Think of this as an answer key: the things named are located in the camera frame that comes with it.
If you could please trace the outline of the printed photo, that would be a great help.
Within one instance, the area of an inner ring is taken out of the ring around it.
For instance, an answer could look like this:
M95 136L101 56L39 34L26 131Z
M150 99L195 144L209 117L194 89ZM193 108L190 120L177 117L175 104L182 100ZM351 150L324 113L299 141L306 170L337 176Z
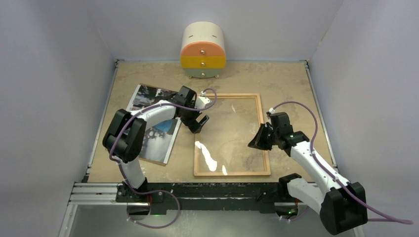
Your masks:
M139 84L128 103L127 111L136 111L153 105L174 94L174 91ZM145 131L139 159L165 166L168 163L181 121L177 118L163 121Z

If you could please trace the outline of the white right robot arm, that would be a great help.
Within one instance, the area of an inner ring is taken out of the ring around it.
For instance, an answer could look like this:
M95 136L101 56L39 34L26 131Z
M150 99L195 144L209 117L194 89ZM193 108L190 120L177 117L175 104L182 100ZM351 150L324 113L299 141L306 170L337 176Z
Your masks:
M269 121L262 123L248 147L270 151L274 146L284 151L309 174L315 185L300 175L279 178L277 194L289 201L296 198L320 216L324 228L337 235L367 223L364 187L336 172L314 149L312 140L303 132L294 131L285 112L267 112Z

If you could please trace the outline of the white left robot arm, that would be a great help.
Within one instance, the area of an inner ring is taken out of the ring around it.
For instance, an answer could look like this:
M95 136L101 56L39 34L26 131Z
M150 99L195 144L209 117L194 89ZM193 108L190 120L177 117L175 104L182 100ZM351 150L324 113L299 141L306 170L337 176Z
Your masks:
M216 102L206 92L204 89L197 94L182 86L178 92L159 98L145 108L131 112L120 109L114 114L102 145L110 160L117 163L123 184L129 188L128 196L135 202L145 200L152 193L138 160L146 130L166 120L179 119L193 134L200 133L209 117L204 116L200 121L197 118Z

